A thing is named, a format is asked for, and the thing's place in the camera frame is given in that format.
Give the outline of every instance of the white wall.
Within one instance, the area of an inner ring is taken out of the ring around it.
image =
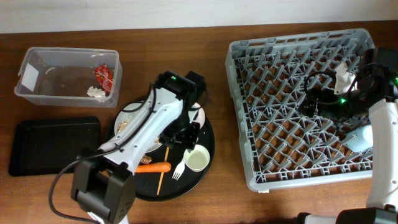
[[[398,0],[0,0],[0,33],[398,19]]]

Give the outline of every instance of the clear plastic container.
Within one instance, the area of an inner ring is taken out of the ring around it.
[[[112,89],[106,98],[90,97],[89,87],[101,88],[94,70],[103,64],[112,73]],[[114,108],[122,66],[115,50],[32,47],[26,52],[18,76],[14,93],[36,105]]]

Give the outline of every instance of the white tissue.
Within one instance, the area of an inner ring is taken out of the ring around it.
[[[87,90],[87,95],[91,96],[91,97],[95,97],[95,98],[105,98],[105,91],[103,91],[102,89],[97,89],[94,88],[93,86],[91,86],[88,90]],[[105,100],[101,100],[101,99],[97,99],[98,102],[103,103],[105,102]]]

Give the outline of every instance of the small white cup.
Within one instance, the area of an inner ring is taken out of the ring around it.
[[[200,172],[205,169],[210,162],[209,151],[205,147],[197,144],[193,150],[185,150],[184,162],[192,171]]]
[[[358,128],[348,133],[346,136],[350,137],[352,135],[354,135],[354,137],[346,144],[353,152],[363,152],[373,146],[373,131],[371,125]]]

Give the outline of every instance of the food scrap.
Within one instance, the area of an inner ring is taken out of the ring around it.
[[[150,156],[144,155],[141,159],[142,164],[150,164],[152,162],[152,158]]]
[[[159,137],[157,137],[157,139],[155,139],[154,143],[152,143],[150,145],[149,151],[153,151],[153,150],[159,148],[160,146],[162,146],[162,143],[159,142]]]
[[[113,76],[106,65],[99,66],[94,71],[95,77],[99,81],[99,84],[102,86],[102,89],[109,94],[112,89],[113,84]]]
[[[118,134],[127,126],[128,122],[127,121],[122,121],[122,123],[119,124],[118,126]]]

